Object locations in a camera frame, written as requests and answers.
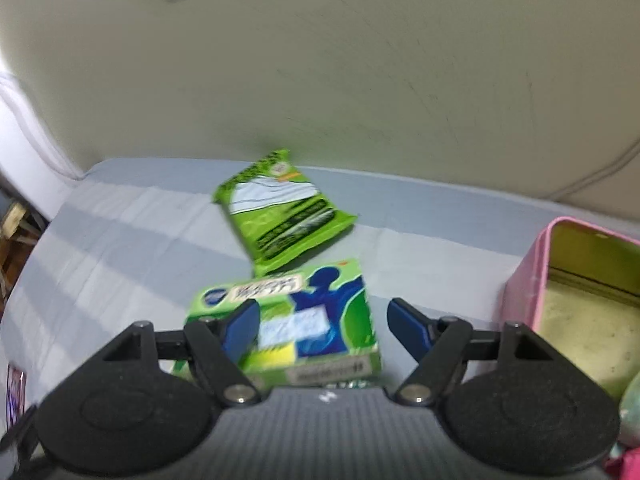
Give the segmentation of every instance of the bed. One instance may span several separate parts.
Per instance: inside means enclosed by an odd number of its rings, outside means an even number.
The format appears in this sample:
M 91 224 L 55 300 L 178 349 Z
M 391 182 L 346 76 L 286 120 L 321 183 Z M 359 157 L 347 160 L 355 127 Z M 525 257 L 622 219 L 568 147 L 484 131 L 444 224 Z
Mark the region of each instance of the bed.
M 242 245 L 210 200 L 246 165 L 119 158 L 87 173 L 34 249 L 0 324 L 0 367 L 14 362 L 26 371 L 27 404 L 134 320 L 179 328 L 199 289 L 251 276 Z M 504 282 L 554 217 L 640 235 L 636 224 L 500 192 L 354 171 L 305 173 L 359 215 L 354 230 L 314 260 L 360 259 L 388 386 L 415 365 L 386 326 L 390 298 L 495 328 Z

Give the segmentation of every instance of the pink tin box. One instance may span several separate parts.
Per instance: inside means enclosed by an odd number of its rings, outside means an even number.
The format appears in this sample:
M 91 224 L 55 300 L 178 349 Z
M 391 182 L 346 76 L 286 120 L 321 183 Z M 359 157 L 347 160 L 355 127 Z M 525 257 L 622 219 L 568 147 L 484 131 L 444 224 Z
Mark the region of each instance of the pink tin box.
M 500 318 L 528 324 L 621 397 L 640 371 L 640 242 L 556 218 L 507 282 Z

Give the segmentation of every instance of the green box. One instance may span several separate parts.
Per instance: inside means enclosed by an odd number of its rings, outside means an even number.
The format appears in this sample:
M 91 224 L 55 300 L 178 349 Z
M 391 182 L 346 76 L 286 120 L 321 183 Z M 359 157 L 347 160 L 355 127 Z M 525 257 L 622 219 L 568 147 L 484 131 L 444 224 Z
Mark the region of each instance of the green box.
M 187 322 L 225 317 L 243 301 L 260 304 L 260 331 L 239 367 L 260 389 L 375 376 L 380 353 L 357 260 L 308 266 L 202 290 Z M 184 362 L 174 373 L 188 374 Z

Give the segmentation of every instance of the green package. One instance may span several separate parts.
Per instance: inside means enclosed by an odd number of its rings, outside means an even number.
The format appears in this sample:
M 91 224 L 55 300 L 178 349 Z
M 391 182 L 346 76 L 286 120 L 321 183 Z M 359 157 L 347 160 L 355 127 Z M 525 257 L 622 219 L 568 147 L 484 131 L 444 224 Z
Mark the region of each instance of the green package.
M 256 276 L 288 264 L 356 221 L 336 209 L 276 150 L 221 184 L 214 195 L 238 230 Z
M 207 287 L 194 298 L 187 322 L 224 318 L 251 298 L 260 305 L 260 329 L 238 365 L 257 388 L 340 383 L 380 372 L 357 260 Z M 184 362 L 176 362 L 174 373 L 190 378 Z

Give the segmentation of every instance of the white sticker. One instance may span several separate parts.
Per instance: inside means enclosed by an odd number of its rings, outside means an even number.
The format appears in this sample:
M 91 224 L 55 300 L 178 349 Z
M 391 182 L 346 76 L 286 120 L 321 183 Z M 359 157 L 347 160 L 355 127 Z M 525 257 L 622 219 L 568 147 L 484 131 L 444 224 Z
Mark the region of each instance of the white sticker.
M 258 348 L 300 341 L 326 334 L 330 328 L 324 305 L 306 308 L 290 316 L 278 316 L 260 323 Z
M 249 182 L 236 185 L 229 211 L 231 214 L 254 211 L 271 205 L 286 204 L 315 196 L 318 188 L 310 182 L 280 182 L 270 176 L 257 176 Z
M 303 365 L 286 370 L 289 384 L 326 384 L 334 381 L 354 379 L 371 375 L 371 360 L 368 355 L 351 356 L 338 362 Z
M 244 301 L 252 298 L 291 294 L 302 290 L 304 282 L 302 274 L 290 274 L 279 278 L 260 280 L 260 282 L 236 285 L 229 291 L 228 301 Z

